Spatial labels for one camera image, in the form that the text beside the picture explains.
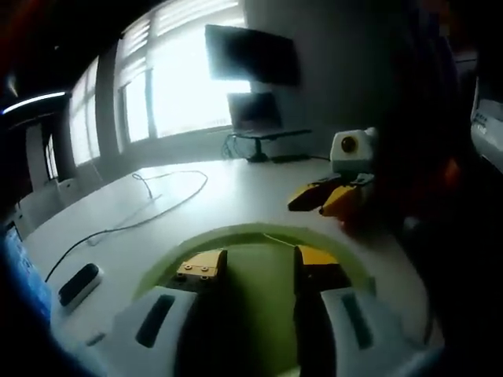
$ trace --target green circular base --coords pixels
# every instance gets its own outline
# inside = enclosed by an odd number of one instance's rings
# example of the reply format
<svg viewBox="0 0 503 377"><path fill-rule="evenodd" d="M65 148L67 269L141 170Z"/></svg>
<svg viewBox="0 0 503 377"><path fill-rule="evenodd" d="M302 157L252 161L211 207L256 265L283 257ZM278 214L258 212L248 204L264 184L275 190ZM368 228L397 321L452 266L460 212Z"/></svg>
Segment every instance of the green circular base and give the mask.
<svg viewBox="0 0 503 377"><path fill-rule="evenodd" d="M216 229L180 244L145 274L134 297L164 285L192 255L227 249L226 300L232 305L225 308L222 318L233 322L232 332L240 333L234 340L240 343L237 347L242 354L246 353L246 368L254 369L245 374L280 375L297 367L291 245L307 245L331 253L354 287L374 290L373 279L341 243L309 229L250 224Z"/></svg>

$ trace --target wall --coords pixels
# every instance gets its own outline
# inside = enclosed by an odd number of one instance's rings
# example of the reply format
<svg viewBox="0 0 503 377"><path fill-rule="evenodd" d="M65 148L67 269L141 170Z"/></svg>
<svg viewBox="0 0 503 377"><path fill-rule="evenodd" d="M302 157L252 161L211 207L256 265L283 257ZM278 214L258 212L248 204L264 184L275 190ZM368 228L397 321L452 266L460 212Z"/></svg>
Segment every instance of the wall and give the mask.
<svg viewBox="0 0 503 377"><path fill-rule="evenodd" d="M302 105L311 127L367 126L383 119L396 98L391 55L401 22L399 2L245 0L244 5L249 28L294 40L303 87L290 108Z"/></svg>
<svg viewBox="0 0 503 377"><path fill-rule="evenodd" d="M400 9L387 4L374 9L373 0L244 0L248 26L294 40L303 84L270 88L277 97L286 128L311 128L313 133L266 143L271 156L309 153L328 156L333 134L383 121L394 104L396 89L391 55L396 49ZM56 153L64 153L66 171L82 182L87 194L136 169L168 163L221 159L229 130L203 131L125 145L119 129L113 89L115 50L100 57L97 80L97 124L101 158L78 169L68 163L69 132L64 126ZM249 141L238 141L251 154Z"/></svg>

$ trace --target monitor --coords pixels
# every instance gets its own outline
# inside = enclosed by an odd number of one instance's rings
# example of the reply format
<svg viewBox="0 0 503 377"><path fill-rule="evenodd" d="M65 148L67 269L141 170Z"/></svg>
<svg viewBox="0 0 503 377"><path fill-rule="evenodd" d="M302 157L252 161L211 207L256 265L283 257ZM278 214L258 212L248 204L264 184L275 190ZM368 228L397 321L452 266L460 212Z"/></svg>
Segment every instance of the monitor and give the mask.
<svg viewBox="0 0 503 377"><path fill-rule="evenodd" d="M230 93L227 98L234 133L260 134L282 129L272 93Z"/></svg>
<svg viewBox="0 0 503 377"><path fill-rule="evenodd" d="M291 39L217 25L207 25L205 36L213 79L299 85L299 61Z"/></svg>

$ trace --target window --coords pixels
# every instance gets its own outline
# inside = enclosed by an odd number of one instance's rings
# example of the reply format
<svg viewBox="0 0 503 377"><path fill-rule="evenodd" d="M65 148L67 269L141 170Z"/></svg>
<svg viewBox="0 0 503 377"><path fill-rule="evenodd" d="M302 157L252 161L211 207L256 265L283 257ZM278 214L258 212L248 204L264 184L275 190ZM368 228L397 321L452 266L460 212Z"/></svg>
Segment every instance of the window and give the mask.
<svg viewBox="0 0 503 377"><path fill-rule="evenodd" d="M145 99L145 73L134 78L125 88L127 132L130 142L149 137L149 118Z"/></svg>
<svg viewBox="0 0 503 377"><path fill-rule="evenodd" d="M49 179L57 178L56 160L54 159L53 136L49 137L49 143L46 146L46 164L49 172Z"/></svg>
<svg viewBox="0 0 503 377"><path fill-rule="evenodd" d="M70 136L76 166L100 156L96 129L97 59L75 85L70 101Z"/></svg>
<svg viewBox="0 0 503 377"><path fill-rule="evenodd" d="M211 79L206 24L242 27L243 9L236 0L174 0L126 31L117 64L130 142L154 127L165 137L230 124L226 95L250 92L250 84Z"/></svg>

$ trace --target white table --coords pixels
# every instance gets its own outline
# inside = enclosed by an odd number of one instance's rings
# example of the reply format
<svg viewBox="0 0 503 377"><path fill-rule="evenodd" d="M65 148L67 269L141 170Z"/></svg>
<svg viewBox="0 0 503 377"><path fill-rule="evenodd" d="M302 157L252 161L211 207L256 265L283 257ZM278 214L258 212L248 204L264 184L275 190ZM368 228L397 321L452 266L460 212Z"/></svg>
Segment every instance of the white table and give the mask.
<svg viewBox="0 0 503 377"><path fill-rule="evenodd" d="M155 167L138 173L146 178L177 170L200 170L209 179L199 194L162 218L107 235L94 247L83 244L55 271L50 279L55 292L86 263L96 263L105 271L102 284L70 316L61 315L57 294L53 295L52 322L58 338L72 343L107 331L115 314L131 303L143 274L182 241L224 226L262 222L307 227L346 244L376 277L378 297L402 318L406 334L422 339L427 318L424 285L392 235L378 229L364 240L353 240L334 219L323 218L317 211L288 212L288 197L299 186L329 175L328 163L311 160L275 165L234 160ZM175 174L149 181L153 195L163 195L127 224L178 203L197 190L203 179L197 174ZM24 242L31 260L46 276L72 244L93 232L114 228L146 205L148 198L143 183L130 175L105 186L33 232Z"/></svg>

